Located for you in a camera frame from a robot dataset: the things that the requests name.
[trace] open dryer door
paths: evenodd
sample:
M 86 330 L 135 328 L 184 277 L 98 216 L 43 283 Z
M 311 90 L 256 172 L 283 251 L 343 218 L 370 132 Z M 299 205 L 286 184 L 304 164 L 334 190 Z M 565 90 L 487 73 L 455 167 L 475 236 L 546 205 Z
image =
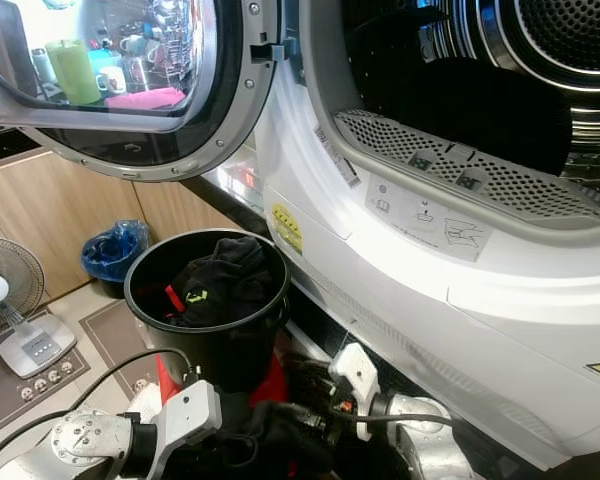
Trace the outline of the open dryer door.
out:
M 275 0 L 0 0 L 0 124 L 136 181 L 229 157 L 266 100 Z

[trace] floor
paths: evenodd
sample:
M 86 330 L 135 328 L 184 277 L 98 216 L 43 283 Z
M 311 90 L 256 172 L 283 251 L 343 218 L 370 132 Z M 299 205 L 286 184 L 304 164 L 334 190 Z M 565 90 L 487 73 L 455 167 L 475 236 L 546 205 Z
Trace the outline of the floor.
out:
M 90 283 L 47 305 L 49 310 L 73 331 L 78 342 L 77 347 L 91 366 L 91 370 L 0 430 L 0 441 L 31 420 L 67 408 L 97 377 L 105 372 L 107 367 L 104 361 L 80 327 L 79 321 L 113 301 L 115 300 L 104 294 L 99 284 Z M 114 379 L 109 379 L 94 392 L 87 405 L 108 413 L 119 413 L 126 410 L 129 400 L 118 383 Z M 10 447 L 1 452 L 0 466 L 10 458 L 30 449 L 48 431 L 50 424 L 51 422 L 34 428 L 15 440 Z

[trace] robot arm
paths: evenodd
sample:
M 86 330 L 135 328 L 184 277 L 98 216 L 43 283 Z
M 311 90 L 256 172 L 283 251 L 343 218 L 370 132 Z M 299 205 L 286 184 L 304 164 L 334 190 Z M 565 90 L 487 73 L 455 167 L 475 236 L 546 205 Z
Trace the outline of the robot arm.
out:
M 356 400 L 359 416 L 428 414 L 451 420 L 447 409 L 424 397 L 380 393 L 378 371 L 358 343 L 341 350 L 329 366 L 331 377 L 346 385 Z M 452 428 L 435 422 L 397 421 L 386 423 L 389 444 L 404 458 L 414 480 L 477 479 L 452 435 Z M 358 438 L 371 438 L 368 424 L 356 424 Z
M 0 480 L 157 480 L 176 448 L 201 442 L 221 423 L 220 398 L 204 380 L 171 398 L 149 424 L 139 423 L 138 414 L 75 411 L 0 468 Z

